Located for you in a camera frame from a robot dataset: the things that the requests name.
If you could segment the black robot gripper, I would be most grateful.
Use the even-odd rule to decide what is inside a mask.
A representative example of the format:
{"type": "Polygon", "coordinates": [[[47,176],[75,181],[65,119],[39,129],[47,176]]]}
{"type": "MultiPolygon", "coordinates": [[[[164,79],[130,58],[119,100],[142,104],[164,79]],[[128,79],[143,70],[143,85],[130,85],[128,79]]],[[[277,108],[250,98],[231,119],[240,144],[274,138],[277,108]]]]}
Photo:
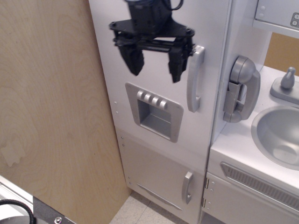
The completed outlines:
{"type": "MultiPolygon", "coordinates": [[[[170,2],[128,2],[127,5],[131,19],[109,24],[115,38],[119,35],[136,39],[176,38],[182,49],[170,50],[168,66],[173,83],[179,82],[186,70],[188,57],[193,55],[192,37],[195,34],[193,29],[175,22],[172,18],[172,12],[179,10],[183,2],[179,2],[176,7],[172,7],[170,2]]],[[[120,46],[119,50],[130,72],[138,76],[144,65],[142,50],[135,45],[120,46]]]]}

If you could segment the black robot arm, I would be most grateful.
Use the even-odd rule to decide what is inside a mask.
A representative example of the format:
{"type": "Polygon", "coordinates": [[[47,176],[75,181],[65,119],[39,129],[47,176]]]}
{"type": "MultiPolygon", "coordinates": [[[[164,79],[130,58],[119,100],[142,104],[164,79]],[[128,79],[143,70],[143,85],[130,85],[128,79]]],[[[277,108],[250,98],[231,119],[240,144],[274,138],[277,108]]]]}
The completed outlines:
{"type": "Polygon", "coordinates": [[[192,38],[195,31],[177,23],[169,0],[128,0],[131,18],[114,21],[109,28],[114,32],[114,44],[132,74],[138,76],[144,66],[143,51],[164,52],[169,56],[169,71],[172,81],[180,81],[186,70],[188,57],[193,55],[192,38]]]}

